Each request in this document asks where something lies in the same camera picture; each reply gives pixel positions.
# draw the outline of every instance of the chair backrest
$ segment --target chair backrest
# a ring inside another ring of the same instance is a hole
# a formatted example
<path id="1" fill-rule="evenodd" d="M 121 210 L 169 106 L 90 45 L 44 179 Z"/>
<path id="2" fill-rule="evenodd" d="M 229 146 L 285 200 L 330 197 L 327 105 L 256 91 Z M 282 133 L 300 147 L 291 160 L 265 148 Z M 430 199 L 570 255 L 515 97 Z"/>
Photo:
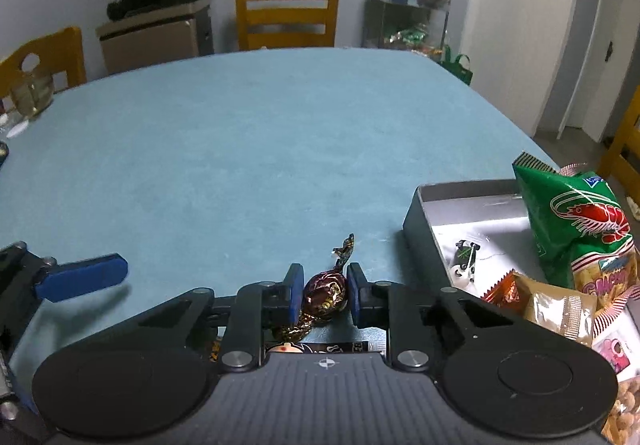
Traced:
<path id="1" fill-rule="evenodd" d="M 260 8 L 248 9 L 247 2 L 271 0 L 236 0 L 236 22 L 240 50 L 267 48 L 304 48 L 333 46 L 338 0 L 326 1 L 326 8 Z M 251 33 L 252 27 L 279 24 L 322 24 L 324 34 L 315 32 L 262 32 Z"/>
<path id="2" fill-rule="evenodd" d="M 30 40 L 0 63 L 0 99 L 11 93 L 11 86 L 19 82 L 26 72 L 22 64 L 30 54 L 40 59 L 42 66 L 52 74 L 66 72 L 68 87 L 73 88 L 86 82 L 84 54 L 82 52 L 82 32 L 70 26 L 55 34 Z"/>
<path id="3" fill-rule="evenodd" d="M 613 142 L 598 167 L 598 175 L 605 180 L 612 174 L 624 186 L 626 193 L 640 204 L 640 174 L 620 153 L 626 146 L 636 156 L 640 157 L 640 86 L 636 88 L 631 104 L 626 109 L 625 116 L 620 122 Z"/>

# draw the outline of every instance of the blue table surface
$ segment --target blue table surface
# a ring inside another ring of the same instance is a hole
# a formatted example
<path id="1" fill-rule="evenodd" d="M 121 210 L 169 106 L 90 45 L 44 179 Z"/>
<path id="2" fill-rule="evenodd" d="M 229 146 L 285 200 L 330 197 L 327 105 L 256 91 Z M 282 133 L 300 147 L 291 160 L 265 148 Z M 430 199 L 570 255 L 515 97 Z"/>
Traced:
<path id="1" fill-rule="evenodd" d="M 523 150 L 550 162 L 427 58 L 329 48 L 91 82 L 56 96 L 9 146 L 0 247 L 129 262 L 123 285 L 43 303 L 12 361 L 26 386 L 54 350 L 194 287 L 233 295 L 293 262 L 308 279 L 350 232 L 370 281 L 419 281 L 400 232 L 419 184 L 512 178 Z M 337 327 L 315 338 L 380 336 Z"/>

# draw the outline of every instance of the silver bolt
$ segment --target silver bolt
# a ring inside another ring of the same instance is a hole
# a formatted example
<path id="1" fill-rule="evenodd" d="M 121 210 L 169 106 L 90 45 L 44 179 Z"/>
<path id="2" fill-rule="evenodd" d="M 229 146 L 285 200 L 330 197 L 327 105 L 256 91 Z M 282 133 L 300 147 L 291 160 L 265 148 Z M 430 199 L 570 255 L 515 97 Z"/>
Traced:
<path id="1" fill-rule="evenodd" d="M 229 351 L 222 355 L 222 363 L 227 367 L 245 367 L 253 357 L 246 351 Z"/>
<path id="2" fill-rule="evenodd" d="M 429 356 L 417 349 L 408 349 L 398 355 L 398 362 L 407 367 L 422 367 L 429 362 Z"/>
<path id="3" fill-rule="evenodd" d="M 13 421 L 18 417 L 18 406 L 12 401 L 6 401 L 0 405 L 0 414 L 5 420 Z"/>

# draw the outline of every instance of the shrimp chips bag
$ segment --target shrimp chips bag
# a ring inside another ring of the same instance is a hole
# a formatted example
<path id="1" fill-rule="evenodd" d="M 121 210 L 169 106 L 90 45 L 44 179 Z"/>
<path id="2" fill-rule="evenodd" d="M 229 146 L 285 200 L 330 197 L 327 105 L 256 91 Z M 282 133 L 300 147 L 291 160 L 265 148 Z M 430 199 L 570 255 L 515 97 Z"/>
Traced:
<path id="1" fill-rule="evenodd" d="M 594 333 L 624 309 L 638 280 L 636 248 L 609 184 L 569 166 L 556 172 L 530 154 L 513 162 L 546 280 L 598 298 Z"/>

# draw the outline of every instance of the gray floor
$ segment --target gray floor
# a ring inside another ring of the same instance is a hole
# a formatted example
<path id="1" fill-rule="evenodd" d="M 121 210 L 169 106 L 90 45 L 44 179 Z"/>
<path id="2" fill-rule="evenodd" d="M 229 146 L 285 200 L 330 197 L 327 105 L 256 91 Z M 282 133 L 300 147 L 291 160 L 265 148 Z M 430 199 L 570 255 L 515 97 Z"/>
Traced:
<path id="1" fill-rule="evenodd" d="M 538 133 L 533 137 L 533 140 L 560 167 L 568 164 L 589 164 L 590 168 L 596 170 L 602 155 L 606 152 L 602 144 L 597 144 L 583 130 L 576 128 L 565 129 L 560 140 L 556 140 L 556 136 L 556 133 Z M 640 223 L 631 215 L 625 199 L 625 189 L 612 176 L 607 178 L 607 182 L 625 211 L 626 218 L 631 225 L 631 233 L 637 243 L 640 241 Z"/>

